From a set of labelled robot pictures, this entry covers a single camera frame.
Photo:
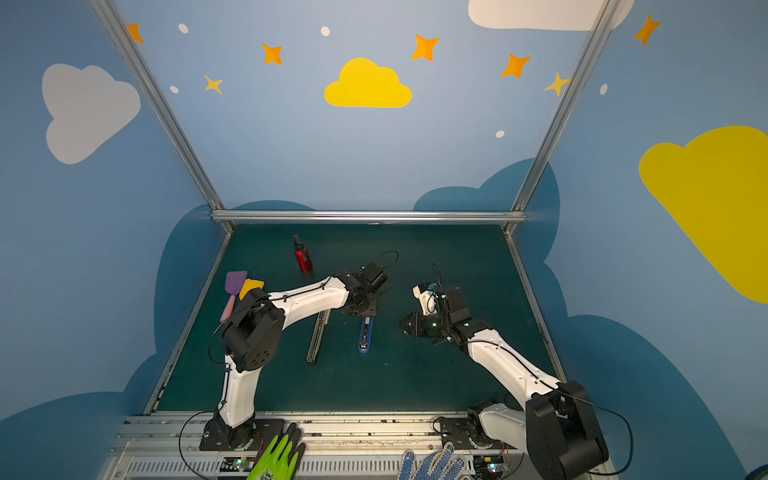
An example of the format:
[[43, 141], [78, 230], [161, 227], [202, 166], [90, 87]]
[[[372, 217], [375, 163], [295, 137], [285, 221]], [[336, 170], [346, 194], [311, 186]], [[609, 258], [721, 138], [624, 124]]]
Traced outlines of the long metal stapler magazine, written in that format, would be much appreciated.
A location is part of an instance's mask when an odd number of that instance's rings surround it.
[[328, 322], [329, 322], [330, 313], [331, 313], [330, 309], [321, 311], [316, 318], [311, 341], [309, 344], [309, 349], [306, 356], [306, 362], [309, 365], [314, 365], [316, 363], [319, 350], [321, 347], [325, 327], [328, 325]]

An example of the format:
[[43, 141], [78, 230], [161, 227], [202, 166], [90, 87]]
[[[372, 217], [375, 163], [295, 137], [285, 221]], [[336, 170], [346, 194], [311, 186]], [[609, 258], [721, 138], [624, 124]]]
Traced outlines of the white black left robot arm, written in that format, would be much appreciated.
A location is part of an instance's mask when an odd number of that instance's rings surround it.
[[246, 293], [223, 325], [225, 384], [211, 423], [225, 434], [250, 429], [261, 370], [276, 356], [283, 331], [327, 310], [371, 317], [386, 281], [384, 271], [371, 263], [356, 273], [342, 271], [293, 290]]

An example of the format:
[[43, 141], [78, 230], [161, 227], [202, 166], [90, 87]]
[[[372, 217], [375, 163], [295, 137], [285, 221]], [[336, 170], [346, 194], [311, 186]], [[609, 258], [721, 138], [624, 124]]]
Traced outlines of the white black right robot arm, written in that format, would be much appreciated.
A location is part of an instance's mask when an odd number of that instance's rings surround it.
[[413, 337], [447, 340], [490, 372], [523, 408], [492, 404], [478, 414], [488, 438], [526, 453], [543, 479], [576, 479], [609, 460], [609, 449], [585, 388], [560, 382], [505, 342], [481, 318], [453, 321], [415, 312], [399, 322]]

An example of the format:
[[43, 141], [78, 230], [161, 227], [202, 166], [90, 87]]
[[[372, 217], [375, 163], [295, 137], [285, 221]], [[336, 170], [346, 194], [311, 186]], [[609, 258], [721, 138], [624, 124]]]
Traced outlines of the red metal bottle black cap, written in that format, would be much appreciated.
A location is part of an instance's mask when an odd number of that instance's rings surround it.
[[309, 250], [298, 235], [293, 236], [293, 243], [294, 255], [300, 271], [304, 274], [309, 274], [313, 271], [313, 263], [309, 254]]

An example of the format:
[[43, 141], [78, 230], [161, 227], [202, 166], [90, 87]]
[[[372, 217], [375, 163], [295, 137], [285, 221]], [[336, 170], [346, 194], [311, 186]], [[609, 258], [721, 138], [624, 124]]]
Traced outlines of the yellow spatula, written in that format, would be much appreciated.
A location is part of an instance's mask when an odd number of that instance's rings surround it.
[[264, 285], [264, 281], [247, 278], [241, 287], [239, 299], [243, 300], [248, 292], [254, 289], [262, 289]]

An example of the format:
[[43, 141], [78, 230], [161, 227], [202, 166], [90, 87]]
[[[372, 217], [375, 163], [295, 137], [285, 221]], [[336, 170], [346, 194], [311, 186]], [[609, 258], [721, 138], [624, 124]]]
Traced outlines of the blue dotted white glove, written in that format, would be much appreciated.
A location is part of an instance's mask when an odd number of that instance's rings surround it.
[[415, 452], [406, 450], [400, 460], [398, 480], [466, 480], [472, 476], [466, 469], [466, 461], [455, 453], [451, 442], [441, 450], [427, 455], [420, 463]]

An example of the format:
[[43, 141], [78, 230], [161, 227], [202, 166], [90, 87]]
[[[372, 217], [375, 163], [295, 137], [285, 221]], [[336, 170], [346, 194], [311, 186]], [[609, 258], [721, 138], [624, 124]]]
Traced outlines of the green work glove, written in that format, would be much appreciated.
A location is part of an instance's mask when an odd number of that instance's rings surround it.
[[293, 422], [284, 433], [275, 436], [247, 479], [292, 480], [306, 450], [302, 434], [301, 428]]

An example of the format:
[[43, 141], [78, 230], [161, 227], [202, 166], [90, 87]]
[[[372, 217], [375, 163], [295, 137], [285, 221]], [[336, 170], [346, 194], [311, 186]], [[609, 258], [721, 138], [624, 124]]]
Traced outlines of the horizontal aluminium back rail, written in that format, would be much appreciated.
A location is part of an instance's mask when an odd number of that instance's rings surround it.
[[214, 210], [214, 221], [233, 223], [522, 223], [523, 212]]

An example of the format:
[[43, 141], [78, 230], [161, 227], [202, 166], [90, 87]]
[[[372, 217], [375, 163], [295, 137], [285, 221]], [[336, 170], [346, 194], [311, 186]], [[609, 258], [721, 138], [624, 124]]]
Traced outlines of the left corner aluminium post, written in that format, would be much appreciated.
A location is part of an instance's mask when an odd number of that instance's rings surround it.
[[212, 212], [215, 213], [216, 211], [224, 210], [225, 206], [223, 201], [216, 191], [212, 180], [196, 154], [191, 142], [183, 131], [181, 124], [172, 111], [170, 103], [166, 99], [161, 86], [142, 55], [138, 43], [129, 33], [127, 24], [124, 22], [124, 18], [116, 3], [114, 1], [106, 0], [91, 0], [90, 4], [129, 70], [141, 87], [145, 97]]

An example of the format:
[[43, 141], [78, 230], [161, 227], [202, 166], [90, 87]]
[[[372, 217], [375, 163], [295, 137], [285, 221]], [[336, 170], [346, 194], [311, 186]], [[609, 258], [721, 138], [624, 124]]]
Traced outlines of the corner aluminium post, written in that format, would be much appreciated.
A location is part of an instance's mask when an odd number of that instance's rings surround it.
[[508, 240], [512, 239], [516, 226], [525, 221], [526, 208], [611, 34], [613, 21], [618, 17], [621, 4], [622, 1], [619, 0], [604, 1], [598, 11], [596, 20], [571, 72], [571, 81], [565, 86], [565, 92], [560, 96], [542, 143], [515, 197], [511, 212], [517, 215], [517, 219], [504, 224], [503, 230]]
[[224, 210], [225, 206], [223, 201], [216, 191], [212, 180], [196, 154], [191, 142], [183, 131], [181, 124], [172, 111], [170, 103], [166, 99], [161, 86], [142, 55], [138, 43], [129, 33], [127, 24], [124, 22], [124, 18], [116, 3], [114, 1], [106, 0], [91, 0], [90, 4], [129, 70], [141, 87], [145, 97], [212, 212], [215, 213], [216, 211]]

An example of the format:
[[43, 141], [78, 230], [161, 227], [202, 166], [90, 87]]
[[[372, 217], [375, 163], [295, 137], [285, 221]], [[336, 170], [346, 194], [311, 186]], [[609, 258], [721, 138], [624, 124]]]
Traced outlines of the right corner aluminium post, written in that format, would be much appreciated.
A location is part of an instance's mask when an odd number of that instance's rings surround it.
[[511, 212], [517, 215], [517, 219], [504, 224], [503, 230], [508, 240], [512, 239], [516, 226], [525, 221], [526, 208], [611, 34], [613, 21], [618, 17], [621, 4], [622, 1], [619, 0], [604, 1], [598, 11], [596, 20], [571, 72], [571, 81], [565, 86], [565, 92], [560, 96], [542, 143], [515, 197]]

